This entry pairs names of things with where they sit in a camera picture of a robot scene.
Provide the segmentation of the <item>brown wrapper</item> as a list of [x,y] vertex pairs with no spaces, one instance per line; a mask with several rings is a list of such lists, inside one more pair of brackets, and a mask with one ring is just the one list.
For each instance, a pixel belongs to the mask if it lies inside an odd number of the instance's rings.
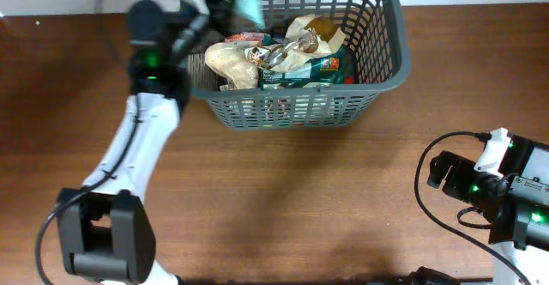
[[222,42],[205,51],[205,64],[227,81],[220,86],[221,91],[258,87],[258,68],[247,59],[244,51],[260,44],[260,41]]
[[339,51],[346,39],[340,26],[320,15],[293,20],[279,44],[251,47],[245,57],[261,70],[279,73],[295,71],[313,58],[325,58]]

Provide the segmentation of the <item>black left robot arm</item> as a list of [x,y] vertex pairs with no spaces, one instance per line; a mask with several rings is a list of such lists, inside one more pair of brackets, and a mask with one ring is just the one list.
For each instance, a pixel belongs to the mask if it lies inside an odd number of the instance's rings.
[[178,0],[175,12],[153,0],[126,14],[134,52],[130,93],[118,131],[78,189],[65,188],[47,218],[57,224],[63,267],[98,284],[179,284],[156,258],[144,208],[148,182],[190,100],[189,55],[215,30],[225,33],[242,0]]

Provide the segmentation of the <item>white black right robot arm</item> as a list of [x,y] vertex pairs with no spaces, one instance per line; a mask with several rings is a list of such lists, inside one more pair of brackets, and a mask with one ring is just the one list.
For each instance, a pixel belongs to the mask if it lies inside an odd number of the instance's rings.
[[456,214],[464,227],[486,230],[482,243],[438,219],[424,204],[419,177],[415,199],[424,214],[442,229],[490,254],[495,284],[548,282],[548,146],[499,128],[472,135],[484,144],[472,161],[447,150],[429,161],[429,186],[466,208]]

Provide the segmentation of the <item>green white snack bag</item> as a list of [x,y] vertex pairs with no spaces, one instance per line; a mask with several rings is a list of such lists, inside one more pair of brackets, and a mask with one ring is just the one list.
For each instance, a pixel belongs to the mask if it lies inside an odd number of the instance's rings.
[[311,88],[340,84],[345,80],[347,59],[340,48],[325,58],[313,58],[295,71],[279,73],[259,69],[259,87],[262,89]]

